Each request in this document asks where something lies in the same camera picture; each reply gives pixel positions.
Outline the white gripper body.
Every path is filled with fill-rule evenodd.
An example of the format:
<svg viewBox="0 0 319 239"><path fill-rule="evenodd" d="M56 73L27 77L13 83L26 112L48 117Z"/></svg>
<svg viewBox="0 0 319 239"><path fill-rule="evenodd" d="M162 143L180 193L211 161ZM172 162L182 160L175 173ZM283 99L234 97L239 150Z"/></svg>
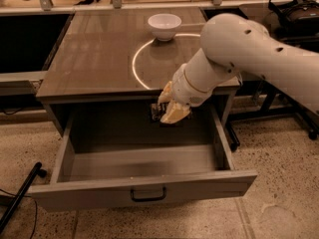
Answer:
<svg viewBox="0 0 319 239"><path fill-rule="evenodd" d="M185 75L185 67L186 64L182 64L172 77L172 98L181 105L199 107L208 98L208 95L199 92L190 85Z"/></svg>

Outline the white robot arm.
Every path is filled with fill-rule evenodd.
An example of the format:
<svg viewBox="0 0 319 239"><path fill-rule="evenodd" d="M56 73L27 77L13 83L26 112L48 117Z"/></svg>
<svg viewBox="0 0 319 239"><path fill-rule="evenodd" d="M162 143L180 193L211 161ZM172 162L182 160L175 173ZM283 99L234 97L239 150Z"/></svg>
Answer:
<svg viewBox="0 0 319 239"><path fill-rule="evenodd" d="M234 14L208 20L200 49L174 73L159 96L162 123L176 123L201 106L220 84L241 72L268 83L313 113L319 112L319 54L280 43L261 24Z"/></svg>

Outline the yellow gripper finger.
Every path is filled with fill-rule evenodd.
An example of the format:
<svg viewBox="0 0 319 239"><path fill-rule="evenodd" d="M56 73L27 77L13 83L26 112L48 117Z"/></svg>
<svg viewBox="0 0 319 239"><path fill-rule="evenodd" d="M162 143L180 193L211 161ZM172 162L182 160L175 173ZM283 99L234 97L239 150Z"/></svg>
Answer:
<svg viewBox="0 0 319 239"><path fill-rule="evenodd" d="M160 121L162 123L173 124L184 119L189 114L190 106L184 106L177 102L169 102Z"/></svg>
<svg viewBox="0 0 319 239"><path fill-rule="evenodd" d="M158 98L158 103L159 104L166 104L166 103L169 103L172 99L172 93L171 93L171 85L172 85L172 82L168 82L162 92L160 93L159 95L159 98Z"/></svg>

